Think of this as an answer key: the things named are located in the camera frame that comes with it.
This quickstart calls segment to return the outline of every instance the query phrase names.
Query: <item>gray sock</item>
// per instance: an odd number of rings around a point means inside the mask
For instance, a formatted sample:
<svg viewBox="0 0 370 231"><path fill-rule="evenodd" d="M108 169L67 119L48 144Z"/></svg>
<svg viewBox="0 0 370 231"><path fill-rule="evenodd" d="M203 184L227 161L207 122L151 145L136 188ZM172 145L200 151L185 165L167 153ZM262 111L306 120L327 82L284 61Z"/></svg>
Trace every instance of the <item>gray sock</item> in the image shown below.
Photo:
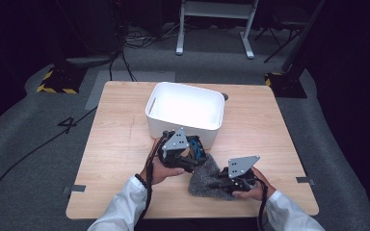
<svg viewBox="0 0 370 231"><path fill-rule="evenodd" d="M235 197L222 189L210 189L211 184L220 183L218 173L221 171L212 155L206 153L207 160L202 166L195 168L192 174L188 192L193 196L217 197L223 200L235 200Z"/></svg>

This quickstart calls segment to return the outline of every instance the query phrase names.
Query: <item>gray carpet floor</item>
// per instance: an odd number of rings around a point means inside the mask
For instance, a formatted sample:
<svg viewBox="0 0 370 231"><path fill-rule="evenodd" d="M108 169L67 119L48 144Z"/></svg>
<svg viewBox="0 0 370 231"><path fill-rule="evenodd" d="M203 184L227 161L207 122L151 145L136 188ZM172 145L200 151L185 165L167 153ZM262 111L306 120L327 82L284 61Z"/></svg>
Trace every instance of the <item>gray carpet floor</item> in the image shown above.
<svg viewBox="0 0 370 231"><path fill-rule="evenodd" d="M136 73L170 73L177 83L264 85L264 74L280 71L293 45L268 63L263 61L277 44L266 33L250 41L255 58L248 60L238 33L194 30L185 35L184 54L175 55L176 37L148 48L124 48L125 58ZM286 36L277 32L280 37ZM57 124L68 117L78 119L95 105L88 105L99 73L108 65L90 68L78 94L36 92L50 64L29 78L28 95L0 116L0 176L14 163L64 128ZM113 79L126 71L121 58L112 66ZM160 81L158 77L148 81ZM315 218L326 230L370 230L370 205L364 188L335 142L317 101L317 89L308 72L301 82L307 99L277 98L291 138L312 186L320 213ZM95 111L68 134L62 134L17 165L0 183L0 230L86 230L93 219L66 217L68 195L73 185Z"/></svg>

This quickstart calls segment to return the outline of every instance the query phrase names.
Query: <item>white container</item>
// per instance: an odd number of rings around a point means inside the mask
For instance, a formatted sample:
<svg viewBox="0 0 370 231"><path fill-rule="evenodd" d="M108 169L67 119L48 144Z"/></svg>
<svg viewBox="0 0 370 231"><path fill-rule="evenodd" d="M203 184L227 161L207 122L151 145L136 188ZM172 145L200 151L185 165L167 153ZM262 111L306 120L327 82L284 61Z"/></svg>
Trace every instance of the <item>white container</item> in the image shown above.
<svg viewBox="0 0 370 231"><path fill-rule="evenodd" d="M145 107L149 133L156 139L164 131L183 127L187 136L199 136L203 147L209 149L222 126L224 107L224 96L217 91L159 83Z"/></svg>

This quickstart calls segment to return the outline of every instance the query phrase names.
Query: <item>white sleeve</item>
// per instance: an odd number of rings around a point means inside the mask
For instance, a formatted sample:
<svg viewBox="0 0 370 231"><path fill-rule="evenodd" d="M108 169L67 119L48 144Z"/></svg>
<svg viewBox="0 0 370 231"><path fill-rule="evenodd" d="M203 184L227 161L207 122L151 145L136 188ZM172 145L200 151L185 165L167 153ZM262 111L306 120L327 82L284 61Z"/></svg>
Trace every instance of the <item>white sleeve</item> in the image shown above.
<svg viewBox="0 0 370 231"><path fill-rule="evenodd" d="M281 230L324 230L314 218L307 215L296 202L275 191L266 203L270 224Z"/></svg>
<svg viewBox="0 0 370 231"><path fill-rule="evenodd" d="M145 204L146 188L132 176L122 191L114 196L104 215L98 218L88 231L133 231Z"/></svg>

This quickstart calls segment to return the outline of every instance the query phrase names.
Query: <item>person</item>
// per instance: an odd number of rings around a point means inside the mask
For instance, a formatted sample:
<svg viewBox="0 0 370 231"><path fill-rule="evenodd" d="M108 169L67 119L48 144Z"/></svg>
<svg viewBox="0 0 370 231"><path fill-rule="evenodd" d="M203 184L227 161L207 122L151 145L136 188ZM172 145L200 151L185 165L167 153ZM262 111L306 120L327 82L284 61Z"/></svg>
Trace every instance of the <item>person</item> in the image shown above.
<svg viewBox="0 0 370 231"><path fill-rule="evenodd" d="M153 159L152 185L163 182L167 177L181 175L183 168L167 168L159 158ZM251 168L254 174L268 186L268 201L266 203L270 224L276 230L324 230L314 218L308 216L297 203L273 187L266 177L255 167ZM98 218L88 231L133 231L134 227L146 206L146 167L138 176L131 176L124 184L121 192L116 194L108 205L104 215ZM248 192L233 192L238 199L253 198L261 200L262 188L255 187Z"/></svg>

